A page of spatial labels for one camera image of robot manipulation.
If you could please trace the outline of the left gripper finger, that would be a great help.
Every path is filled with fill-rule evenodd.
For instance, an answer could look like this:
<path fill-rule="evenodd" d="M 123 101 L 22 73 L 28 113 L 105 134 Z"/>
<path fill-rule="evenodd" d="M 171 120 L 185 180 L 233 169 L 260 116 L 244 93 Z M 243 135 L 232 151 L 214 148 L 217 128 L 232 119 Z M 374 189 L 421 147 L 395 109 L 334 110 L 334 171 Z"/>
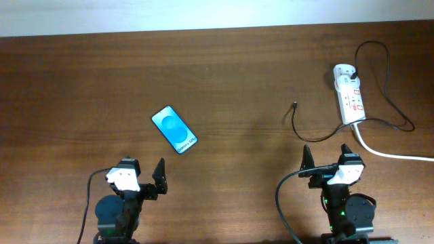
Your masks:
<path fill-rule="evenodd" d="M 117 168 L 133 169 L 136 173 L 136 176 L 140 175 L 140 164 L 137 159 L 133 159 L 130 157 L 123 158 L 117 164 Z"/>
<path fill-rule="evenodd" d="M 157 193 L 165 195 L 167 193 L 167 179 L 165 176 L 165 159 L 161 158 L 152 175 L 155 181 Z"/>

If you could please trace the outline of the white power strip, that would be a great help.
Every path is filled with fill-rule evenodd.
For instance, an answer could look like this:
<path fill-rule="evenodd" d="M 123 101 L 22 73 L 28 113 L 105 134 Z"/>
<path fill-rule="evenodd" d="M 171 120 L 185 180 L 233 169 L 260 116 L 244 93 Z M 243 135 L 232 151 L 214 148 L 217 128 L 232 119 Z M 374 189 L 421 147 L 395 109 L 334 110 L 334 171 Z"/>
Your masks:
<path fill-rule="evenodd" d="M 366 118 L 361 98 L 360 82 L 341 77 L 335 80 L 342 122 L 347 125 Z"/>

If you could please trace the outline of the blue screen Galaxy smartphone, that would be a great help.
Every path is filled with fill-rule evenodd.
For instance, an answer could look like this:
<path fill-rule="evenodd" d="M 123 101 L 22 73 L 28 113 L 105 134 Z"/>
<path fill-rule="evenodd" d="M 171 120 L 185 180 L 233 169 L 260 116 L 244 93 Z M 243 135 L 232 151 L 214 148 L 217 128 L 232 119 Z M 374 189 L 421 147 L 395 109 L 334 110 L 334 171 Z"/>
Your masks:
<path fill-rule="evenodd" d="M 171 106 L 155 113 L 151 121 L 179 155 L 198 143 L 197 136 Z"/>

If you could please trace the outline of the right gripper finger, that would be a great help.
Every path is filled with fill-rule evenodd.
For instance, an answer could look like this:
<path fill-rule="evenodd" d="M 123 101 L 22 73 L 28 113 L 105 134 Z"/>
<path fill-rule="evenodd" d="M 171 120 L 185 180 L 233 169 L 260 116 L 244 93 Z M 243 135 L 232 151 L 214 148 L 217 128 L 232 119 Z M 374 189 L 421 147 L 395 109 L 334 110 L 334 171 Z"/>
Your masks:
<path fill-rule="evenodd" d="M 360 156 L 357 153 L 353 153 L 351 149 L 346 145 L 342 144 L 340 147 L 342 153 L 339 156 L 339 165 L 359 165 Z"/>
<path fill-rule="evenodd" d="M 311 150 L 307 144 L 303 147 L 302 163 L 300 166 L 299 173 L 300 177 L 310 177 L 312 174 L 312 169 L 315 168 L 315 162 L 311 154 Z"/>

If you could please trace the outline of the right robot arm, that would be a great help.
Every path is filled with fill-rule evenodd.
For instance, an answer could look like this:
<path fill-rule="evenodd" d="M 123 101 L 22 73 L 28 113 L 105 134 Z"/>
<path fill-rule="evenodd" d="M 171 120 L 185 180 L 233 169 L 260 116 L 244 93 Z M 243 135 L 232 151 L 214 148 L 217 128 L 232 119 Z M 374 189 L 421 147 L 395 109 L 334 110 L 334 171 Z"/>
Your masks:
<path fill-rule="evenodd" d="M 321 236 L 322 243 L 369 243 L 374 231 L 376 201 L 349 188 L 361 179 L 365 164 L 346 144 L 341 146 L 336 163 L 315 166 L 310 148 L 303 148 L 300 178 L 308 178 L 309 188 L 321 189 L 321 205 L 328 215 L 331 233 Z"/>

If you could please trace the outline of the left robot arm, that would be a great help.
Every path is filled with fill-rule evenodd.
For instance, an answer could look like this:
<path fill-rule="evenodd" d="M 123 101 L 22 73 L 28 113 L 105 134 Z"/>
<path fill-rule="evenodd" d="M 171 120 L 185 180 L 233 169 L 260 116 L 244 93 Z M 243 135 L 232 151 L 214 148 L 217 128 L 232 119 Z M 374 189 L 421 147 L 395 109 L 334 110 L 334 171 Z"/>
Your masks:
<path fill-rule="evenodd" d="M 140 184 L 140 174 L 139 161 L 132 158 L 124 158 L 109 169 L 106 181 L 114 193 L 101 198 L 96 204 L 98 232 L 94 243 L 137 243 L 133 235 L 140 223 L 143 203 L 155 201 L 159 195 L 167 193 L 165 159 L 159 160 L 152 174 L 154 183 Z"/>

